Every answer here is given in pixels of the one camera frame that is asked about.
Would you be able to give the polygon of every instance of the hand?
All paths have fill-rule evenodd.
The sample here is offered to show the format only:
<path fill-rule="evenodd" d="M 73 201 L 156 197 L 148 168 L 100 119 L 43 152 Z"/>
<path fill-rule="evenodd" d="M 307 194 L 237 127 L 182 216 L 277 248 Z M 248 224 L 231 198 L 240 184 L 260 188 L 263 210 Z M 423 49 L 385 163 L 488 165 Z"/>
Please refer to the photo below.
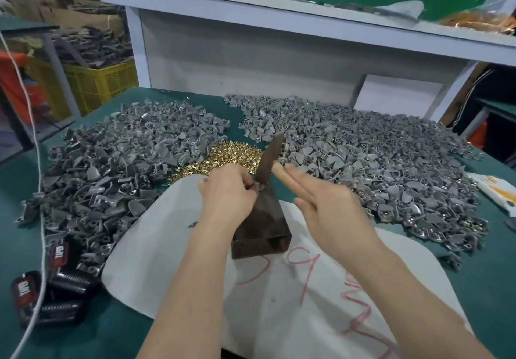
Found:
<path fill-rule="evenodd" d="M 347 264 L 367 250 L 383 246 L 351 189 L 314 178 L 291 164 L 286 164 L 285 170 L 315 202 L 313 206 L 300 198 L 294 200 L 310 234 L 325 253 Z"/>
<path fill-rule="evenodd" d="M 242 166 L 227 163 L 199 181 L 202 209 L 199 224 L 227 230 L 231 236 L 251 212 L 258 191 Z"/>

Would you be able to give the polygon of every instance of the person's left hand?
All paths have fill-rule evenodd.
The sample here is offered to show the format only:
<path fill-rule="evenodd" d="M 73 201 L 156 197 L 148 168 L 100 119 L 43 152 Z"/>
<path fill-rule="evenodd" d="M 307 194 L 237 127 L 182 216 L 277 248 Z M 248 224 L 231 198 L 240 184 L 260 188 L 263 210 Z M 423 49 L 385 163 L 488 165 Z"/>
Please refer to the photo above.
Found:
<path fill-rule="evenodd" d="M 227 230 L 231 236 L 247 218 L 258 197 L 251 175 L 234 163 L 213 169 L 208 178 L 199 181 L 199 192 L 202 195 L 199 224 Z"/>

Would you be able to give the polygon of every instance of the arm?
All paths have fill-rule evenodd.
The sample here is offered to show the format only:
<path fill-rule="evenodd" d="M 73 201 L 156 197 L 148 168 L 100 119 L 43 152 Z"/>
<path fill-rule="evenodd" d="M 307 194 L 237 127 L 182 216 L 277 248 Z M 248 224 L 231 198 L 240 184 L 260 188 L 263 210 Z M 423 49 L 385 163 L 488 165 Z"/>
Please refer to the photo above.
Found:
<path fill-rule="evenodd" d="M 138 359 L 220 357 L 228 247 L 255 203 L 255 188 L 245 189 L 252 185 L 245 169 L 233 164 L 199 183 L 201 217 Z"/>
<path fill-rule="evenodd" d="M 315 206 L 295 199 L 313 239 L 361 284 L 390 327 L 403 357 L 493 358 L 461 317 L 423 286 L 378 238 L 358 198 L 286 165 Z"/>

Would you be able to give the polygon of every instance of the red label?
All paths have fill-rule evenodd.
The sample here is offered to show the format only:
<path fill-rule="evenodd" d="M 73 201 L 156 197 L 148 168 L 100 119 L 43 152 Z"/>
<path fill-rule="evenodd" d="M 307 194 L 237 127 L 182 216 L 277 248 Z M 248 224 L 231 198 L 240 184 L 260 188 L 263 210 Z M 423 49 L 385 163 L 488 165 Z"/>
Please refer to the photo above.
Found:
<path fill-rule="evenodd" d="M 54 245 L 50 251 L 50 268 L 57 269 L 63 267 L 68 262 L 68 244 L 60 243 Z"/>
<path fill-rule="evenodd" d="M 24 307 L 35 301 L 38 293 L 35 290 L 34 278 L 32 276 L 22 278 L 12 287 L 12 294 L 18 307 Z"/>

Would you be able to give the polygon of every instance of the metal blade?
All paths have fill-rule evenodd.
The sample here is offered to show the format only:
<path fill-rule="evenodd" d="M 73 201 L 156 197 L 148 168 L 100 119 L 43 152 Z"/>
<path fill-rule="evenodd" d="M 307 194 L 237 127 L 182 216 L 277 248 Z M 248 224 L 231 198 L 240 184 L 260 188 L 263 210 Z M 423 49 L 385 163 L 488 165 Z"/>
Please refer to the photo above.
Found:
<path fill-rule="evenodd" d="M 275 135 L 261 156 L 260 164 L 258 169 L 256 169 L 255 179 L 262 185 L 269 182 L 273 161 L 277 160 L 281 154 L 283 139 L 283 133 Z"/>

